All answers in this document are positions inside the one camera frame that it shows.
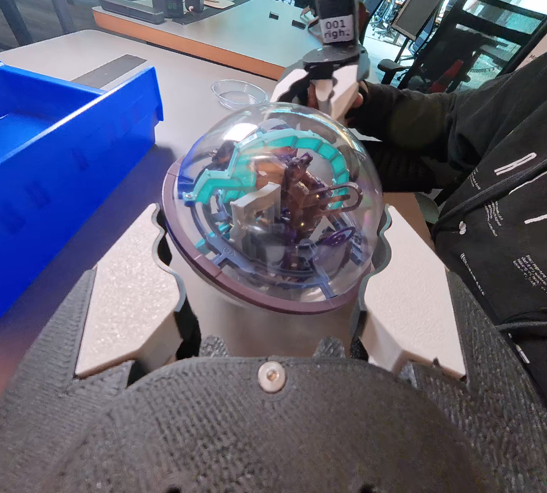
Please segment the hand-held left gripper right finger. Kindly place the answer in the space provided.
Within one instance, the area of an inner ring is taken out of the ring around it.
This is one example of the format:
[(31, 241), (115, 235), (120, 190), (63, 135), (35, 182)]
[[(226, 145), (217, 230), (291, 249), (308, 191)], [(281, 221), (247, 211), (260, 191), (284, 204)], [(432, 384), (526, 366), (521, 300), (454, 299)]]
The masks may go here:
[(382, 221), (356, 309), (356, 333), (369, 363), (398, 376), (408, 362), (436, 362), (444, 374), (463, 378), (445, 265), (395, 207), (385, 208)]

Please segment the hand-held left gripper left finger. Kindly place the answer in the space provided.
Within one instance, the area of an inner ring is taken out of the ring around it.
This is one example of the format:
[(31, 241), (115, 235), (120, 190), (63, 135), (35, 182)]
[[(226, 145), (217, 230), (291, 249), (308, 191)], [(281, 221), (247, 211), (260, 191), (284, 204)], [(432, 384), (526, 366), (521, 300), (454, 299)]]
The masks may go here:
[(161, 207), (149, 205), (93, 268), (76, 377), (129, 361), (149, 373), (197, 356), (199, 321), (171, 260)]

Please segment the clear maze ball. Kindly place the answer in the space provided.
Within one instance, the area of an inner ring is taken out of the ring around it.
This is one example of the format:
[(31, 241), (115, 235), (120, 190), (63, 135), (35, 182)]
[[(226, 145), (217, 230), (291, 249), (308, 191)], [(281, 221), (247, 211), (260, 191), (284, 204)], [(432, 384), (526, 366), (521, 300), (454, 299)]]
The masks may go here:
[(356, 297), (384, 206), (350, 130), (308, 107), (263, 103), (230, 112), (172, 164), (162, 208), (178, 253), (223, 295), (311, 315)]

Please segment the clear plastic dish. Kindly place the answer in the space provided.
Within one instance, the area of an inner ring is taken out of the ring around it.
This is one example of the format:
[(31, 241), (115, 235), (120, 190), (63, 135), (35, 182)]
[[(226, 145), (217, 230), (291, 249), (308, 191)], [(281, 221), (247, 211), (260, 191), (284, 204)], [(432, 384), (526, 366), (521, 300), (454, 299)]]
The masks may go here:
[(242, 80), (218, 80), (211, 85), (211, 91), (220, 105), (231, 111), (269, 102), (267, 92)]

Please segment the wooden-edged desk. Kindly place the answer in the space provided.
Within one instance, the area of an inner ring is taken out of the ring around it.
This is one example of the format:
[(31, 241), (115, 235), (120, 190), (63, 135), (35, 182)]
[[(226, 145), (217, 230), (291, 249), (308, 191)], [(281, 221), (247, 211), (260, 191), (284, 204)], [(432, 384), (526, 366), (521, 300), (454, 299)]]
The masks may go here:
[(322, 46), (315, 32), (293, 25), (304, 22), (300, 8), (274, 0), (249, 0), (188, 24), (167, 19), (155, 25), (92, 10), (103, 30), (271, 80)]

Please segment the blue plastic bin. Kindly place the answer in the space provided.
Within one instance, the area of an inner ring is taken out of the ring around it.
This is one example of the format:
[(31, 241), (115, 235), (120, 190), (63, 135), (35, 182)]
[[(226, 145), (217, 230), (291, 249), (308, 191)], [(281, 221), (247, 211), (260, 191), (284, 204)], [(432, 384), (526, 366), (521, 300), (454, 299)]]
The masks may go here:
[(1, 315), (155, 144), (156, 69), (111, 90), (1, 63)]

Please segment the person's right forearm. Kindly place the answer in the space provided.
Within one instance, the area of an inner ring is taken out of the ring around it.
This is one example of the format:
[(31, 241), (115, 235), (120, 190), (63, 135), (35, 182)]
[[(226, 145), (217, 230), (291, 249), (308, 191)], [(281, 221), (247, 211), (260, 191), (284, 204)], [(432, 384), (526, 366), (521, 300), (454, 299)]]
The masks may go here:
[(377, 139), (366, 145), (385, 193), (429, 193), (461, 182), (448, 163), (452, 93), (420, 93), (359, 83), (347, 126)]

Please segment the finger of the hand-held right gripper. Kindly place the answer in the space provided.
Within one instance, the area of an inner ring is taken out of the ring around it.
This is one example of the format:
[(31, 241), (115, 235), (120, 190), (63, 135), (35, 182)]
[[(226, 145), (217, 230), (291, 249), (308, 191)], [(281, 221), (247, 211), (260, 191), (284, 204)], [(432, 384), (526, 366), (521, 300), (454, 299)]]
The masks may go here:
[(272, 103), (309, 105), (311, 78), (304, 66), (288, 66), (272, 92)]
[(354, 75), (336, 77), (332, 83), (332, 91), (328, 99), (328, 115), (333, 121), (344, 123), (346, 114), (353, 108), (362, 97), (360, 91), (363, 90), (362, 81), (356, 80)]

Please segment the black office chair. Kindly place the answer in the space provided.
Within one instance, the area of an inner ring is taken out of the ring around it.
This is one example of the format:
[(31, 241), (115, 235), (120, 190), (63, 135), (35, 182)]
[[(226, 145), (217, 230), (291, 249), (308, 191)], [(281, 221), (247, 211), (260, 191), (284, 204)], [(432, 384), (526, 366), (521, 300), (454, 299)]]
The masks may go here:
[(514, 72), (546, 35), (546, 14), (501, 0), (457, 0), (410, 66), (382, 60), (381, 83), (452, 93)]

